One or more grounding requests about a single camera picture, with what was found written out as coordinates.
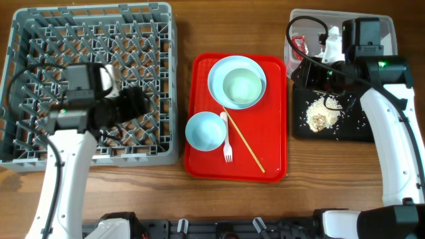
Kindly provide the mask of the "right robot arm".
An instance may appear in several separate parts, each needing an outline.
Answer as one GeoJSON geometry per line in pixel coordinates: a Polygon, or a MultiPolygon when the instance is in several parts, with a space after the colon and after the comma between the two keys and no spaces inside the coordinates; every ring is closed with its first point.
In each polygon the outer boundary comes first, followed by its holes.
{"type": "Polygon", "coordinates": [[[312,238],[424,237],[424,143],[414,110],[414,80],[405,58],[384,55],[380,33],[376,17],[344,21],[345,59],[322,63],[306,55],[291,76],[299,89],[357,96],[382,173],[383,207],[317,209],[309,229],[312,238]]]}

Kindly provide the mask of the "wooden chopstick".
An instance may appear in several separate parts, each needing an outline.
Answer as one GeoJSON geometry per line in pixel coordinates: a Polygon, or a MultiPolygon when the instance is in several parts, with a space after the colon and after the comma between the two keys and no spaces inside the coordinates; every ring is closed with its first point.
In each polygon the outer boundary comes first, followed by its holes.
{"type": "Polygon", "coordinates": [[[236,132],[238,133],[239,137],[241,138],[241,140],[245,144],[247,150],[250,152],[252,158],[255,160],[257,166],[259,167],[259,169],[261,170],[262,173],[265,173],[266,172],[265,168],[262,166],[261,162],[258,160],[255,152],[253,152],[251,146],[249,145],[249,143],[245,139],[244,135],[242,134],[242,132],[240,131],[239,127],[237,126],[237,124],[233,120],[232,116],[229,114],[228,110],[224,106],[222,108],[223,108],[224,112],[226,113],[228,119],[230,120],[231,124],[235,128],[236,132]]]}

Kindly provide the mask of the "light blue small bowl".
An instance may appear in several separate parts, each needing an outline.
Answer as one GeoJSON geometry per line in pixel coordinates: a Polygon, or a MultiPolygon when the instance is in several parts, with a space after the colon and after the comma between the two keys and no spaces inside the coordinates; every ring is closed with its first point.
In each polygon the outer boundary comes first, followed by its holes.
{"type": "Polygon", "coordinates": [[[213,151],[222,145],[227,129],[221,117],[212,112],[193,115],[185,127],[185,137],[191,147],[199,151],[213,151]]]}

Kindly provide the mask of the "black plastic tray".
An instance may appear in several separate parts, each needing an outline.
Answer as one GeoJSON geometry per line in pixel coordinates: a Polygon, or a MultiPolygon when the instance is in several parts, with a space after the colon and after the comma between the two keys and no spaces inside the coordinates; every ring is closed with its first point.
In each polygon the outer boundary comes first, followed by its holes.
{"type": "Polygon", "coordinates": [[[307,109],[316,101],[323,101],[324,94],[312,90],[292,88],[292,134],[298,139],[320,139],[333,141],[358,141],[372,143],[373,133],[360,102],[354,95],[330,96],[327,98],[328,108],[336,109],[331,103],[343,108],[336,123],[318,132],[311,130],[307,123],[307,109]]]}

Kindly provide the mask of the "clear plastic waste bin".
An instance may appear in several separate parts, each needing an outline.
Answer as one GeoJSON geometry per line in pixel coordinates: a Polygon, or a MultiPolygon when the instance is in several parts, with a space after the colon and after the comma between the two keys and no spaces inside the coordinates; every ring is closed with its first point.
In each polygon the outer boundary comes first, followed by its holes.
{"type": "MultiPolygon", "coordinates": [[[[291,19],[299,16],[310,16],[319,19],[327,25],[329,32],[332,31],[332,28],[335,28],[339,31],[339,34],[341,34],[343,31],[343,22],[357,18],[372,17],[371,14],[365,13],[349,13],[341,11],[322,11],[311,9],[292,10],[290,14],[291,19]]],[[[384,55],[397,55],[398,47],[392,19],[386,15],[376,15],[375,17],[378,18],[381,23],[381,44],[383,45],[384,55]]],[[[324,33],[325,29],[321,24],[308,19],[297,20],[290,28],[291,37],[305,38],[307,55],[311,58],[321,58],[320,54],[324,52],[324,46],[319,44],[319,36],[324,33]]],[[[341,43],[338,43],[336,52],[326,56],[323,59],[323,62],[325,64],[332,64],[332,62],[344,61],[344,59],[345,57],[341,50],[341,43]]],[[[301,60],[297,59],[296,52],[293,51],[289,44],[285,45],[284,60],[287,68],[287,77],[291,78],[293,71],[298,68],[301,60]]]]}

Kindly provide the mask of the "grey plastic dishwasher rack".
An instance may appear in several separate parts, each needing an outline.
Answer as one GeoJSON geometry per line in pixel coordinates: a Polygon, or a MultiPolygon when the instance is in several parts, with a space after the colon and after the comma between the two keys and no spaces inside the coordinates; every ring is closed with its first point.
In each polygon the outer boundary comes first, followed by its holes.
{"type": "Polygon", "coordinates": [[[19,9],[1,72],[1,166],[46,167],[40,134],[46,115],[65,103],[68,64],[113,70],[119,89],[140,87],[149,111],[104,130],[94,166],[170,165],[178,159],[177,26],[164,2],[19,9]]]}

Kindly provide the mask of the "green bowl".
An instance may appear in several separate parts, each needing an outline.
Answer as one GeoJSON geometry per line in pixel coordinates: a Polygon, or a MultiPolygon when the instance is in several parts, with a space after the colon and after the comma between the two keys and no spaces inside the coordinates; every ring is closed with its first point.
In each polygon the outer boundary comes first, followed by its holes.
{"type": "Polygon", "coordinates": [[[262,81],[255,69],[235,68],[224,77],[222,89],[232,103],[246,105],[260,96],[262,81]]]}

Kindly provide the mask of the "rice food scraps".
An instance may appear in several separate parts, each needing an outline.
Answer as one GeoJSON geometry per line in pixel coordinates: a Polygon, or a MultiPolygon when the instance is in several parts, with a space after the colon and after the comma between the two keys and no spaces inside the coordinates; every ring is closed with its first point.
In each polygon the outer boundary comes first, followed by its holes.
{"type": "Polygon", "coordinates": [[[336,136],[341,128],[342,121],[347,116],[347,110],[343,108],[336,96],[324,95],[318,99],[305,103],[306,109],[301,111],[298,125],[305,128],[309,133],[330,133],[336,136]]]}

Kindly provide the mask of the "light blue dinner plate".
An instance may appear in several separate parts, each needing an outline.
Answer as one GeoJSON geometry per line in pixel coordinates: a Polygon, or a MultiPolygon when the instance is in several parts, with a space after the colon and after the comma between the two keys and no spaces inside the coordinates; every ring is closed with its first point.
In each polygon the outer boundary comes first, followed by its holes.
{"type": "Polygon", "coordinates": [[[262,70],[260,65],[253,61],[252,59],[245,56],[227,56],[221,60],[219,60],[215,65],[211,68],[208,78],[208,89],[211,96],[222,106],[234,110],[243,110],[249,108],[256,103],[258,103],[262,96],[265,94],[267,80],[265,72],[262,70]],[[224,94],[222,89],[222,83],[224,77],[227,73],[235,68],[251,68],[255,69],[260,75],[262,81],[262,92],[260,96],[251,104],[246,105],[236,105],[232,103],[224,94]]]}

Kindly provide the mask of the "white plastic fork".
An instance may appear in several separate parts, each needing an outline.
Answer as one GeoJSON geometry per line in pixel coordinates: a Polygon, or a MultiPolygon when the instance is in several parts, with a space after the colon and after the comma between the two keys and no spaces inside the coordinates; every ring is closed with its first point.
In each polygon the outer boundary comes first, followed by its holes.
{"type": "Polygon", "coordinates": [[[220,118],[223,120],[225,126],[226,126],[226,136],[224,139],[224,146],[223,146],[223,154],[225,161],[227,163],[231,163],[233,160],[233,154],[232,154],[232,147],[230,145],[229,141],[229,135],[228,135],[228,116],[226,112],[220,113],[220,118]]]}

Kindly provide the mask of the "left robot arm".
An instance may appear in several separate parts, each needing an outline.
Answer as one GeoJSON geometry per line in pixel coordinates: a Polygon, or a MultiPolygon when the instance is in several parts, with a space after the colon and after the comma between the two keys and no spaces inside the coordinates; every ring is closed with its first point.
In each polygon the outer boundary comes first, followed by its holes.
{"type": "Polygon", "coordinates": [[[142,87],[119,88],[111,64],[70,64],[64,70],[68,89],[46,117],[48,159],[27,238],[82,237],[88,171],[102,132],[150,110],[142,87]]]}

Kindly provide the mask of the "red snack wrapper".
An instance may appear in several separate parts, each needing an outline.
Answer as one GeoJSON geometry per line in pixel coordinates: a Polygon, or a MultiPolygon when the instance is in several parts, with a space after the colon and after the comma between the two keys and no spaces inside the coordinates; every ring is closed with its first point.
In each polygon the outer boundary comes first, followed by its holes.
{"type": "MultiPolygon", "coordinates": [[[[293,36],[292,37],[292,43],[296,46],[296,48],[304,53],[304,54],[308,54],[308,47],[306,45],[306,40],[305,37],[303,35],[300,36],[293,36]]],[[[298,54],[296,51],[293,50],[293,53],[295,54],[295,57],[297,60],[303,60],[303,56],[298,54]]]]}

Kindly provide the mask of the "red plastic serving tray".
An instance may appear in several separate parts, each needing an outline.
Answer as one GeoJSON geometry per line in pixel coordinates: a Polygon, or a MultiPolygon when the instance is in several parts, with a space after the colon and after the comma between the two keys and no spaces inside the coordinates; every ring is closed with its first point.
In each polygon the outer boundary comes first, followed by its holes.
{"type": "Polygon", "coordinates": [[[225,161],[223,148],[199,151],[186,145],[184,166],[188,174],[204,179],[231,181],[280,181],[287,164],[287,79],[286,67],[276,56],[249,56],[265,72],[265,94],[254,106],[228,110],[245,139],[265,168],[262,173],[230,122],[229,136],[233,152],[231,163],[225,161]]]}

